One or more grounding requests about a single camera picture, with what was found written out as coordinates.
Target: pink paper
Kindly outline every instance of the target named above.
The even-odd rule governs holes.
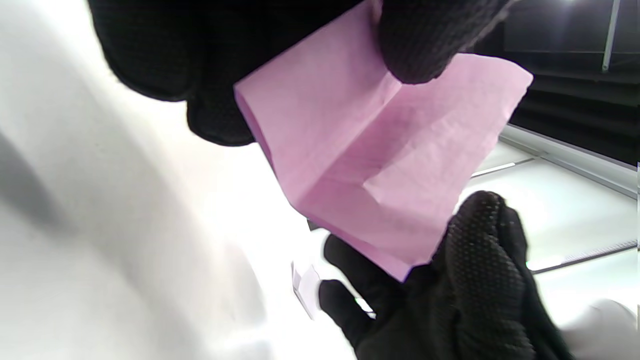
[[[532,76],[456,55],[403,85],[375,41],[367,0],[236,84],[236,101],[287,199],[403,280],[437,248],[462,189]]]

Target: textured glove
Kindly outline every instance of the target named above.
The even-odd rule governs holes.
[[[233,84],[361,0],[88,0],[109,66],[129,88],[188,102],[198,136],[254,141]],[[496,23],[510,0],[386,0],[379,37],[405,83],[438,76]]]
[[[570,360],[525,265],[517,213],[490,192],[471,195],[430,264],[404,284],[335,236],[324,255],[376,313],[339,281],[319,290],[322,309],[359,360]]]

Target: white surface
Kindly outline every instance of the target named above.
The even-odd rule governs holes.
[[[532,157],[531,154],[499,142],[486,159],[484,159],[482,164],[480,164],[476,172],[499,167],[508,163],[517,163],[518,161],[531,159]]]
[[[637,314],[637,261],[637,251],[629,250],[536,275],[549,315],[565,325],[600,299],[617,301]]]
[[[571,256],[637,238],[637,202],[544,160],[472,179],[502,195],[522,219],[529,260]]]
[[[259,148],[202,141],[188,131],[183,104],[125,89],[102,59],[85,6],[0,0],[0,358],[352,359],[334,324],[309,320],[291,290],[291,260],[318,261],[321,241]],[[504,157],[487,164],[521,155],[500,149]],[[497,175],[481,183],[521,211],[532,206],[525,222],[535,251],[567,250],[556,240],[566,237],[545,241],[545,232],[608,242],[627,231],[625,201],[541,171],[515,178],[525,186]],[[538,190],[573,212],[542,202]],[[618,216],[619,229],[606,228]],[[590,227],[595,220],[609,232]],[[583,286],[571,299],[627,299],[626,267],[604,271],[621,264],[594,268],[592,287],[576,275]],[[540,281],[561,314],[568,304],[555,295],[569,292],[572,277]]]

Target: finger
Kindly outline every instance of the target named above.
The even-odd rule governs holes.
[[[324,257],[342,271],[376,313],[377,319],[384,319],[393,312],[402,297],[402,290],[400,284],[384,270],[333,234],[324,245]]]
[[[505,206],[494,193],[471,195],[447,236],[447,273],[461,316],[457,336],[463,359],[476,359],[479,352],[518,360],[534,355],[520,322],[525,282],[500,246],[498,226]]]
[[[89,0],[104,56],[132,90],[182,101],[195,90],[204,60],[191,5],[179,0]]]
[[[495,24],[508,0],[385,0],[379,42],[389,71],[408,84],[439,76]]]
[[[318,296],[320,308],[342,329],[351,346],[357,348],[371,328],[373,320],[340,281],[323,281]]]

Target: pink sticky note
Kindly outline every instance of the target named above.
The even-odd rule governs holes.
[[[437,248],[458,197],[532,76],[456,55],[403,85],[376,47],[367,0],[236,84],[236,101],[287,199],[403,280]]]

